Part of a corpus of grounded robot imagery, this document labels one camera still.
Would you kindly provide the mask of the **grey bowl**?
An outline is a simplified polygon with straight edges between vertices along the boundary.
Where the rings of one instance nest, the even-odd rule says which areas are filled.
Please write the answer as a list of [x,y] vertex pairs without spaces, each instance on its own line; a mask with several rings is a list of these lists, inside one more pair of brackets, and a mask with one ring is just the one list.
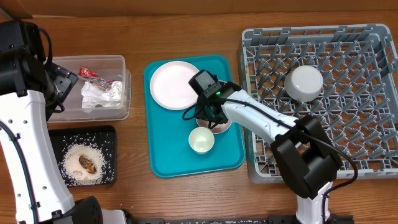
[[323,77],[314,67],[303,65],[290,72],[284,82],[287,94],[296,101],[308,102],[320,95]]

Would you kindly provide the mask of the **gold foil wrapper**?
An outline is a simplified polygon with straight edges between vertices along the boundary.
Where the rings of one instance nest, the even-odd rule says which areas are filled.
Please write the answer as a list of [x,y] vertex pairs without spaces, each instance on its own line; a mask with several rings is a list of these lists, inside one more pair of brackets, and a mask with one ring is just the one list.
[[96,174],[96,167],[90,159],[86,158],[85,156],[80,156],[78,161],[82,168],[87,171],[87,173]]

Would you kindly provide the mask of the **white napkin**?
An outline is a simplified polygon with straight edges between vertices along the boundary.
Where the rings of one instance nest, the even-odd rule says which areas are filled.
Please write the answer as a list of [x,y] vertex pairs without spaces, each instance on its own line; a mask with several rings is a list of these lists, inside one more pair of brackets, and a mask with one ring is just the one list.
[[85,82],[81,89],[83,97],[82,108],[96,108],[96,107],[114,107],[118,106],[122,100],[122,82],[114,81],[111,88],[108,90],[101,90],[96,85]]

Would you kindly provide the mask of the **red foil wrapper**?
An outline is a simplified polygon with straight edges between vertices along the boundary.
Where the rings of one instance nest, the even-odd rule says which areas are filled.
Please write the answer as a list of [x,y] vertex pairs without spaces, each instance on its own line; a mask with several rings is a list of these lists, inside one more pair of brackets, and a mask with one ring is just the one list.
[[109,90],[111,88],[112,83],[114,82],[114,80],[107,80],[99,77],[95,72],[85,67],[80,68],[78,75],[84,81],[93,84],[94,86],[104,91]]

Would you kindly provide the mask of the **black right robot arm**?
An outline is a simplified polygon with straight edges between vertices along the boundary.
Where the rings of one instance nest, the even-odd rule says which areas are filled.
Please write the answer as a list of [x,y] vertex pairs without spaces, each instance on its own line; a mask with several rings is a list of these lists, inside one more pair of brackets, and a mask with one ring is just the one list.
[[270,147],[283,181],[297,195],[297,223],[326,223],[326,194],[342,160],[320,122],[275,111],[206,70],[188,83],[198,95],[194,118],[208,121],[210,128],[227,121],[240,124]]

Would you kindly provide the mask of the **large pink plate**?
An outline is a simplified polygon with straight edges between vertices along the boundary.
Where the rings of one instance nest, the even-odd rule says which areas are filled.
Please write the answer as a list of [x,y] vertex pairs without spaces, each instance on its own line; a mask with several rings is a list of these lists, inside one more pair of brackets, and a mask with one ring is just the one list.
[[153,99],[168,110],[187,109],[197,101],[198,95],[188,82],[198,72],[194,65],[184,61],[161,65],[150,80]]

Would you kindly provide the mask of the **pink bowl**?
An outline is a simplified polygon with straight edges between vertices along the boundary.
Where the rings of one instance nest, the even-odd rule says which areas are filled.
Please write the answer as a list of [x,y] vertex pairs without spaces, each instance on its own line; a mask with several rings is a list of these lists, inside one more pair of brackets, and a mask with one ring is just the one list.
[[[201,119],[196,119],[197,125],[199,127],[204,127],[209,129],[209,122]],[[232,122],[228,121],[227,123],[224,124],[217,124],[214,128],[211,129],[211,132],[213,134],[219,134],[225,132],[230,126]]]

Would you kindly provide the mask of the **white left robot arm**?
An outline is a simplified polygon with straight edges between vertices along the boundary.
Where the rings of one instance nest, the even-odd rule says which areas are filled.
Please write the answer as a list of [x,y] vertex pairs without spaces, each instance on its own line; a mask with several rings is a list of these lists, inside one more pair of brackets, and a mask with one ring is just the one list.
[[47,122],[64,111],[78,75],[53,63],[47,32],[31,22],[1,23],[1,147],[18,223],[132,223],[93,196],[74,200],[62,179]]

